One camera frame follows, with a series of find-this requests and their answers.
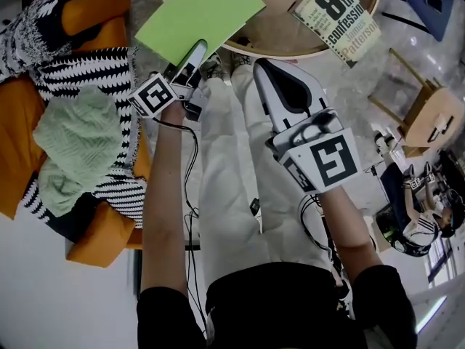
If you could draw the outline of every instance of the green blanket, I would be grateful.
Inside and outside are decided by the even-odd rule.
[[[52,98],[33,137],[48,155],[38,178],[41,200],[57,217],[102,182],[123,139],[115,103],[97,87],[82,88],[75,99]]]

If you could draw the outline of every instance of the orange couch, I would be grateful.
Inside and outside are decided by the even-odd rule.
[[[129,7],[130,0],[72,0],[66,3],[62,26],[68,35],[101,24],[97,37],[83,43],[75,52],[126,47],[123,14]],[[0,110],[0,212],[14,219],[31,175],[40,170],[46,158],[32,138],[32,131],[44,112],[44,103],[26,75],[0,84],[0,101],[3,108]],[[142,131],[134,175],[148,179],[149,174],[150,155]],[[133,220],[102,202],[67,259],[105,268],[125,247],[142,248],[142,230],[134,227]]]

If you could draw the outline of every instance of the green folder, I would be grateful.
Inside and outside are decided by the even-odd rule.
[[[166,0],[136,39],[173,65],[179,65],[194,44],[204,39],[208,45],[205,60],[264,8],[262,0]]]

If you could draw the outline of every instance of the book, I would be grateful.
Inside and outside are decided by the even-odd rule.
[[[203,39],[208,46],[205,60],[264,8],[262,0],[166,0],[136,39],[173,65]]]
[[[351,68],[381,36],[359,0],[297,0],[289,12]]]

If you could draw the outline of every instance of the black t-shirt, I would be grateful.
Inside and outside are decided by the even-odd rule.
[[[353,286],[356,321],[336,311],[331,273],[274,262],[238,271],[207,291],[209,348],[366,348],[364,329],[394,348],[415,348],[415,316],[397,271],[364,270]],[[145,290],[137,305],[139,348],[206,348],[186,296]]]

